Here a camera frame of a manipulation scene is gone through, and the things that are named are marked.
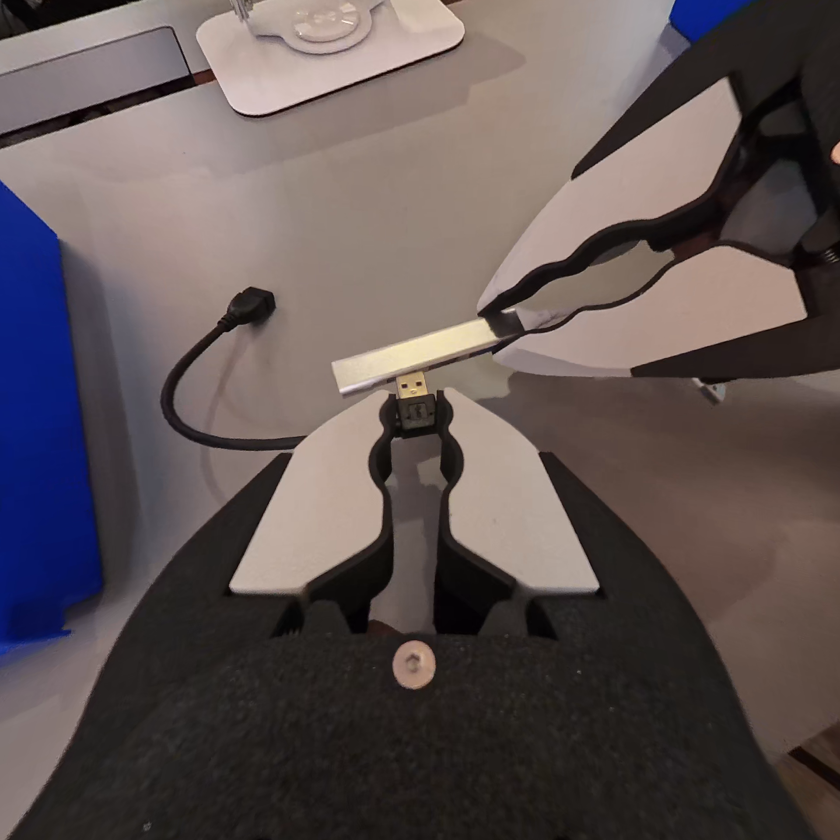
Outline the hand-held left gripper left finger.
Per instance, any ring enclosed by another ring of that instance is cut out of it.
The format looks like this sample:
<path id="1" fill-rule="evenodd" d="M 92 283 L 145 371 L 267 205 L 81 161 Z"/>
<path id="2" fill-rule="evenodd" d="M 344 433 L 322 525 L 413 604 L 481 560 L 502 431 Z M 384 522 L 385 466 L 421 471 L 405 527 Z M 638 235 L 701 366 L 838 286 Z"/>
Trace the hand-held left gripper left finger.
<path id="1" fill-rule="evenodd" d="M 231 595 L 335 604 L 365 634 L 394 567 L 394 395 L 374 392 L 295 449 L 229 582 Z"/>

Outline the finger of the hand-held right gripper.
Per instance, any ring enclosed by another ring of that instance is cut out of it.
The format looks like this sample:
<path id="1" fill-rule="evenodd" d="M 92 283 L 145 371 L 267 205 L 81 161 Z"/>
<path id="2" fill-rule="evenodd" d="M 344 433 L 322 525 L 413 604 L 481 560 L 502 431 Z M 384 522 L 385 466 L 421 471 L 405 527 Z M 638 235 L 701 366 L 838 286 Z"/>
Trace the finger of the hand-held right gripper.
<path id="1" fill-rule="evenodd" d="M 675 261 L 620 301 L 574 311 L 493 353 L 550 377 L 630 377 L 632 370 L 807 317 L 794 271 L 735 245 Z"/>
<path id="2" fill-rule="evenodd" d="M 704 207 L 732 157 L 741 122 L 732 84 L 722 78 L 572 177 L 503 260 L 479 298 L 478 314 L 528 300 Z"/>

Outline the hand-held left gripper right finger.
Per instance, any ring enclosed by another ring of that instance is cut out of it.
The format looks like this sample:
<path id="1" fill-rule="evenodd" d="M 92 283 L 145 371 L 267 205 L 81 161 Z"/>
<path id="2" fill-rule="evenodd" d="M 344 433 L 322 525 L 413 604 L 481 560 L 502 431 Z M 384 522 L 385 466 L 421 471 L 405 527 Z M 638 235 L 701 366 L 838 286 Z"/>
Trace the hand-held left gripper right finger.
<path id="1" fill-rule="evenodd" d="M 547 458 L 523 433 L 455 388 L 437 394 L 440 471 L 434 626 L 478 635 L 491 614 L 526 634 L 539 597 L 600 589 Z"/>

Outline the blue plastic bin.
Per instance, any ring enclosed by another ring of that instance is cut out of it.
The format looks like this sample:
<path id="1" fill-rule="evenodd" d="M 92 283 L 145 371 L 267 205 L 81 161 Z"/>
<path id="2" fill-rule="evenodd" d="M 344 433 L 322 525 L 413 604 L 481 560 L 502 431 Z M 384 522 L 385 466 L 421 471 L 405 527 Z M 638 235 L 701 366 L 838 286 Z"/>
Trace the blue plastic bin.
<path id="1" fill-rule="evenodd" d="M 102 561 L 59 239 L 1 184 L 2 664 L 69 635 Z"/>
<path id="2" fill-rule="evenodd" d="M 753 1 L 674 1 L 668 23 L 691 45 Z"/>

